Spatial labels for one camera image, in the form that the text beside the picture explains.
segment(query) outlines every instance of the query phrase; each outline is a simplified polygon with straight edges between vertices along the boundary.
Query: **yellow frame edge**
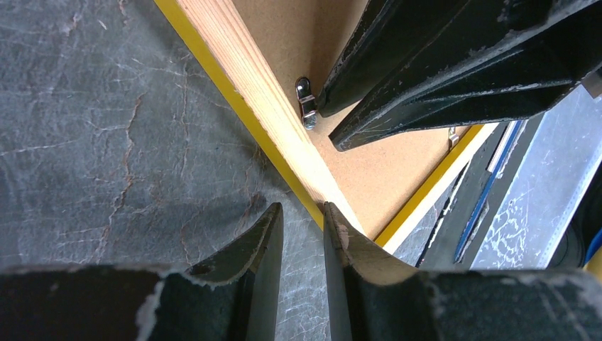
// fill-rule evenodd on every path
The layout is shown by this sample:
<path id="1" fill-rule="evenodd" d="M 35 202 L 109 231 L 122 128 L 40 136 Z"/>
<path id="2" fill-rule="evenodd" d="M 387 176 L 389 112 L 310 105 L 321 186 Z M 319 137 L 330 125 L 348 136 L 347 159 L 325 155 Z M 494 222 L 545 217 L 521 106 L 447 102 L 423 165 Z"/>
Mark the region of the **yellow frame edge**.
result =
<path id="1" fill-rule="evenodd" d="M 251 133 L 255 141 L 259 144 L 263 152 L 276 167 L 278 172 L 284 178 L 290 189 L 299 198 L 299 201 L 305 206 L 312 218 L 316 221 L 320 229 L 323 229 L 324 215 L 305 190 L 299 178 L 293 173 L 292 169 L 279 152 L 276 145 L 272 142 L 268 133 L 261 126 L 251 108 L 245 103 L 243 97 L 238 94 L 228 76 L 224 73 L 221 65 L 215 60 L 213 54 L 205 44 L 203 38 L 192 26 L 186 14 L 180 8 L 176 0 L 155 0 L 155 4 L 163 12 L 163 15 L 170 22 L 177 34 L 184 41 L 184 44 L 190 49 L 190 52 L 199 61 L 201 66 L 217 89 L 230 104 L 234 112 L 239 116 L 245 127 Z"/>
<path id="2" fill-rule="evenodd" d="M 266 130 L 263 129 L 251 108 L 245 103 L 244 98 L 238 94 L 230 82 L 230 79 L 222 70 L 221 65 L 215 60 L 203 38 L 198 34 L 190 21 L 188 21 L 188 17 L 186 17 L 186 14 L 180 8 L 180 5 L 178 5 L 176 0 L 155 0 L 155 3 L 184 41 L 184 44 L 190 49 L 190 52 L 192 52 L 199 61 L 209 78 L 230 104 L 234 112 L 239 116 L 239 119 L 243 122 L 255 141 L 257 141 L 263 152 L 290 186 L 290 189 L 294 192 L 303 206 L 305 206 L 320 229 L 324 229 L 324 216 L 322 212 L 311 198 L 310 194 L 305 190 L 303 184 L 299 181 L 299 178 L 297 178 L 292 169 L 290 169 L 290 166 L 283 155 L 272 142 Z M 385 246 L 402 226 L 403 222 L 410 216 L 410 213 L 414 211 L 428 192 L 430 192 L 430 190 L 441 180 L 441 177 L 445 174 L 447 169 L 458 157 L 460 157 L 464 149 L 466 149 L 482 128 L 483 126 L 481 125 L 473 126 L 464 134 L 464 136 L 462 136 L 458 145 L 445 156 L 443 161 L 439 163 L 426 181 L 418 188 L 416 193 L 405 205 L 403 205 L 399 213 L 378 235 L 375 240 L 376 244 L 381 247 Z"/>

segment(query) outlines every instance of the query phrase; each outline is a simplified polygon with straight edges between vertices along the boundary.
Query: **metal clip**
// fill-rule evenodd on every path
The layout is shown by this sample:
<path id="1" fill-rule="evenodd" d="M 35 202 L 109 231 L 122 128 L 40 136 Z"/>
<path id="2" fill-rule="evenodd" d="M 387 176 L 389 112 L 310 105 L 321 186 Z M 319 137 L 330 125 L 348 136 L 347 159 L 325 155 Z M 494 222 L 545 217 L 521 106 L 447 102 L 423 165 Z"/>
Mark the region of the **metal clip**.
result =
<path id="1" fill-rule="evenodd" d="M 455 126 L 449 128 L 447 132 L 447 138 L 449 139 L 449 150 L 451 150 L 458 144 L 458 141 L 460 140 L 460 138 L 456 135 Z"/>
<path id="2" fill-rule="evenodd" d="M 317 104 L 316 98 L 312 94 L 310 80 L 307 77 L 301 77 L 295 83 L 297 90 L 297 100 L 301 108 L 301 118 L 303 126 L 307 130 L 311 130 L 316 126 L 317 120 Z"/>

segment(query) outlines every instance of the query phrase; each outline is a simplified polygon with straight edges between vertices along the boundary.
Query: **scratched black metal edge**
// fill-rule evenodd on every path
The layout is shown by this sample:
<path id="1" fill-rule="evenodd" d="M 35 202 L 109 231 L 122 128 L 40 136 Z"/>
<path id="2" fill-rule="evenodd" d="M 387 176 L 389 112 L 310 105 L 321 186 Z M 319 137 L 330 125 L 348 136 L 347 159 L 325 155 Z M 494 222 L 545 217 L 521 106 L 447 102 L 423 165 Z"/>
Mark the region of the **scratched black metal edge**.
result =
<path id="1" fill-rule="evenodd" d="M 476 201 L 484 189 L 490 174 L 486 171 L 487 165 L 489 164 L 491 156 L 497 148 L 500 137 L 508 124 L 499 124 L 489 139 L 487 139 L 483 146 L 477 151 L 467 170 L 466 178 L 458 189 L 456 203 L 444 218 L 437 237 L 433 241 L 430 249 L 427 250 L 421 269 L 470 269 L 476 253 L 485 239 L 487 230 L 518 171 L 520 162 L 527 153 L 527 149 L 535 136 L 535 132 L 540 126 L 542 118 L 543 115 L 540 114 L 527 122 L 525 130 L 520 135 L 517 145 L 505 166 L 504 176 L 501 179 L 496 179 L 491 187 L 491 191 L 487 197 L 489 211 L 485 214 L 483 221 L 481 222 L 481 227 L 478 229 L 474 240 L 466 250 L 463 261 L 454 264 L 454 252 L 460 234 L 465 228 L 466 222 L 469 221 Z"/>

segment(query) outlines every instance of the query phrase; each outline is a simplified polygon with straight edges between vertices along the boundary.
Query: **dark gray marbled surface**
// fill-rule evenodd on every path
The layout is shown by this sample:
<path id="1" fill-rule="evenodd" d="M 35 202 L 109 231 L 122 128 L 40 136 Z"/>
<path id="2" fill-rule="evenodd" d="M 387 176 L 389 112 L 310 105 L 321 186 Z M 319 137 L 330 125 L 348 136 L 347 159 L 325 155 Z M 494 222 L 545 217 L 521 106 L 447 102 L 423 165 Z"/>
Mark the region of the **dark gray marbled surface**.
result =
<path id="1" fill-rule="evenodd" d="M 0 267 L 193 264 L 285 212 L 277 340 L 330 338 L 322 233 L 151 0 L 0 4 Z"/>

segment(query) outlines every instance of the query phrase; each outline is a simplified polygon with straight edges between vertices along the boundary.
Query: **wooden frame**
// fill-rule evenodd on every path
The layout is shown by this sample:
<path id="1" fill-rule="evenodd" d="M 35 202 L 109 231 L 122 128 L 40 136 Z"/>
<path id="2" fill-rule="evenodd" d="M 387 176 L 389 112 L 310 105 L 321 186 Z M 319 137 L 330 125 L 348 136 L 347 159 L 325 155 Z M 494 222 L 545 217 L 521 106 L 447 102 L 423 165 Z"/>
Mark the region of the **wooden frame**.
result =
<path id="1" fill-rule="evenodd" d="M 155 0 L 155 2 L 320 227 L 323 226 L 323 217 L 319 206 L 325 201 L 334 202 L 359 231 L 373 239 L 378 236 L 377 244 L 385 247 L 389 252 L 395 251 L 495 127 L 495 124 L 471 127 L 461 138 L 458 146 L 444 158 L 445 147 L 442 143 L 447 142 L 447 133 L 445 131 L 418 132 L 423 136 L 436 134 L 436 143 L 433 137 L 432 140 L 422 141 L 422 144 L 437 145 L 437 153 L 425 156 L 428 160 L 421 167 L 426 172 L 423 171 L 422 178 L 418 181 L 412 181 L 413 187 L 403 189 L 407 192 L 406 199 L 403 200 L 406 204 L 404 205 L 403 202 L 393 206 L 389 204 L 395 211 L 389 212 L 391 216 L 386 218 L 387 222 L 382 224 L 378 231 L 372 228 L 366 233 L 339 186 L 340 177 L 337 182 L 329 169 L 333 168 L 333 172 L 336 172 L 340 164 L 332 162 L 327 164 L 325 161 L 325 159 L 338 157 L 327 150 L 328 146 L 324 146 L 326 144 L 324 136 L 327 131 L 318 129 L 317 133 L 308 134 L 302 128 L 294 98 L 291 98 L 291 94 L 294 94 L 294 82 L 290 82 L 290 89 L 285 89 L 282 85 L 282 79 L 285 79 L 285 84 L 288 84 L 289 78 L 307 72 L 307 66 L 305 71 L 303 67 L 300 71 L 289 71 L 289 64 L 287 67 L 280 67 L 280 71 L 276 70 L 275 74 L 273 69 L 278 67 L 275 65 L 277 63 L 274 62 L 274 58 L 281 57 L 280 51 L 272 53 L 270 55 L 272 63 L 268 63 L 264 56 L 268 50 L 266 48 L 268 39 L 258 34 L 252 36 L 249 31 L 248 26 L 255 26 L 257 32 L 261 25 L 270 25 L 270 22 L 263 18 L 264 21 L 259 23 L 249 23 L 248 18 L 254 16 L 248 13 L 253 13 L 253 9 L 243 9 L 243 12 L 248 12 L 247 22 L 245 22 L 239 13 L 241 8 L 237 8 L 232 0 Z M 363 5 L 357 3 L 354 6 L 358 9 L 363 8 Z M 265 6 L 262 9 L 279 10 L 279 7 Z M 283 11 L 287 11 L 286 13 L 295 18 L 300 16 L 304 19 L 307 16 L 297 11 L 291 12 L 290 9 L 291 7 L 287 7 Z M 294 27 L 294 29 L 302 30 L 303 27 Z M 263 39 L 259 44 L 263 44 L 263 52 L 256 43 L 256 38 Z M 316 51 L 312 50 L 309 53 L 316 54 Z M 297 56 L 285 59 L 287 63 L 296 63 L 298 62 L 296 58 Z M 328 130 L 336 124 L 336 120 L 319 121 L 318 124 L 318 127 Z M 372 201 L 369 203 L 371 205 L 379 205 L 376 197 L 371 198 L 370 201 Z"/>

